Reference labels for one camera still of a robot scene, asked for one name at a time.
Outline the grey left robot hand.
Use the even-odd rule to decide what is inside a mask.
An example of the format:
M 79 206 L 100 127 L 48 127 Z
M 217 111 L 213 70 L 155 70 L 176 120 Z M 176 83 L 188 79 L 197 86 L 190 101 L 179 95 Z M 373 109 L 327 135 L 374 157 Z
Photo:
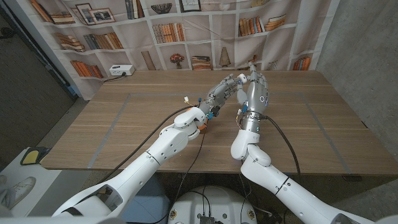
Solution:
M 215 85 L 207 93 L 206 98 L 200 103 L 199 109 L 204 112 L 205 116 L 217 116 L 220 108 L 225 104 L 225 101 L 232 96 L 240 84 L 246 83 L 247 78 L 239 75 L 233 78 L 233 74 L 228 75 L 219 84 Z

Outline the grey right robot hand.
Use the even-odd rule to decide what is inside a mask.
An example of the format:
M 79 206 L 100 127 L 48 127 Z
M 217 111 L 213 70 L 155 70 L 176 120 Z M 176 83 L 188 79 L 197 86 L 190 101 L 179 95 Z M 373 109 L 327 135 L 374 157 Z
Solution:
M 262 73 L 256 71 L 253 62 L 249 62 L 250 76 L 247 82 L 238 85 L 237 99 L 240 105 L 246 107 L 245 120 L 247 122 L 260 121 L 268 103 L 267 80 Z

